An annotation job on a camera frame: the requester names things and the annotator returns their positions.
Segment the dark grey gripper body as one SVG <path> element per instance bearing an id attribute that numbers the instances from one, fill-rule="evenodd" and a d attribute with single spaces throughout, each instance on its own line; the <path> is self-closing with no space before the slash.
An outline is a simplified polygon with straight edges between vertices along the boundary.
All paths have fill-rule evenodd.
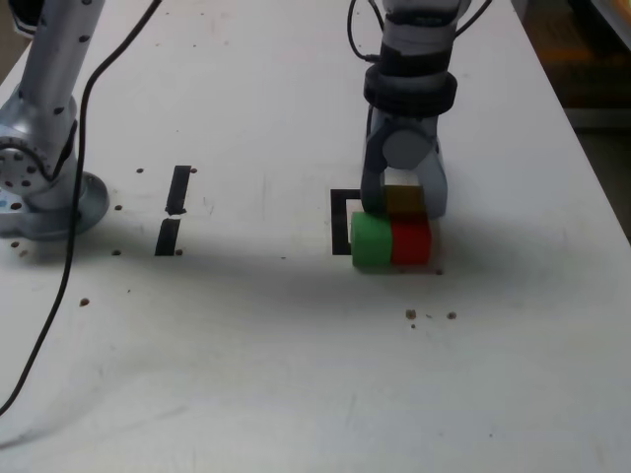
<path id="1" fill-rule="evenodd" d="M 437 143 L 439 141 L 438 116 L 410 118 L 385 113 L 381 110 L 371 110 L 369 115 L 367 140 L 370 140 L 383 126 L 392 125 L 395 128 L 406 128 L 417 131 L 430 142 Z"/>

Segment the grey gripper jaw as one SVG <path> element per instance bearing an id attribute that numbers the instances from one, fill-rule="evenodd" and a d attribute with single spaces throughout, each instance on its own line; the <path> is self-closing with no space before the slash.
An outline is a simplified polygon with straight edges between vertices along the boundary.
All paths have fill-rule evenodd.
<path id="1" fill-rule="evenodd" d="M 390 168 L 416 176 L 428 217 L 442 218 L 447 211 L 448 182 L 439 140 L 412 129 L 398 129 L 384 141 L 383 154 Z"/>

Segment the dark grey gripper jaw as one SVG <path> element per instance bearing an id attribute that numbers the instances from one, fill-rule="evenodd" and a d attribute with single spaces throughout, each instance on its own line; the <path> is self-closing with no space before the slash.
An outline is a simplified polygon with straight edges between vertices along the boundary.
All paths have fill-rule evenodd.
<path id="1" fill-rule="evenodd" d="M 367 213 L 382 215 L 386 212 L 386 167 L 381 144 L 373 139 L 366 140 L 360 192 L 363 209 Z"/>

